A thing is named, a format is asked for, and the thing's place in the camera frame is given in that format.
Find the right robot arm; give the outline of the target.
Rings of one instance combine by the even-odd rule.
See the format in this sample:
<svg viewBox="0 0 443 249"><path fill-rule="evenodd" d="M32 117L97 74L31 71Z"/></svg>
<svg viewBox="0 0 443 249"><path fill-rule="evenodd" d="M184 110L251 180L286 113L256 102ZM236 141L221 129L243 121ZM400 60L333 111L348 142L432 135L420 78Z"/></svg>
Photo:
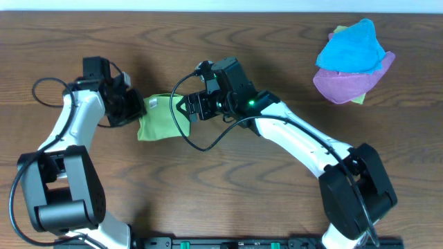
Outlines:
<svg viewBox="0 0 443 249"><path fill-rule="evenodd" d="M317 179L329 227L321 248L385 248L375 225L397 204L380 155L367 143L353 147L333 139L294 114L270 91L258 91L236 57L203 61L189 74L202 91L169 103L170 113L189 122L222 116L229 129L240 126L274 142Z"/></svg>

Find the green microfiber cloth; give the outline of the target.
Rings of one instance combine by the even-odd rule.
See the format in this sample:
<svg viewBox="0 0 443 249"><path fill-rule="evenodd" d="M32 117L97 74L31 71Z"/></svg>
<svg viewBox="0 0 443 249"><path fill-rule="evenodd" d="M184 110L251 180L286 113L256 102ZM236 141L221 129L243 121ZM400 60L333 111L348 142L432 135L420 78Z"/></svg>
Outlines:
<svg viewBox="0 0 443 249"><path fill-rule="evenodd" d="M157 141L181 136L170 112L170 93L144 99L147 113L139 119L138 141Z"/></svg>

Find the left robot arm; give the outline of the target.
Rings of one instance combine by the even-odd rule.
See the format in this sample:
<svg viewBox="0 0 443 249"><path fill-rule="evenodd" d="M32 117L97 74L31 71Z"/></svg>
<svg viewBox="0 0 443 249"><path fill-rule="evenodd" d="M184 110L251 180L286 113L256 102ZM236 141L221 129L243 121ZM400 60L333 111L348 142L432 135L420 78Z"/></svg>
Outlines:
<svg viewBox="0 0 443 249"><path fill-rule="evenodd" d="M27 243L49 248L144 248L130 225L107 211L105 191L89 155L100 121L123 127L146 113L143 97L128 74L111 74L115 64L85 57L82 76L63 83L61 114L50 134L32 153L22 154L12 183L8 210L14 231ZM22 189L30 223L50 232L53 242L27 237L17 225L14 199Z"/></svg>

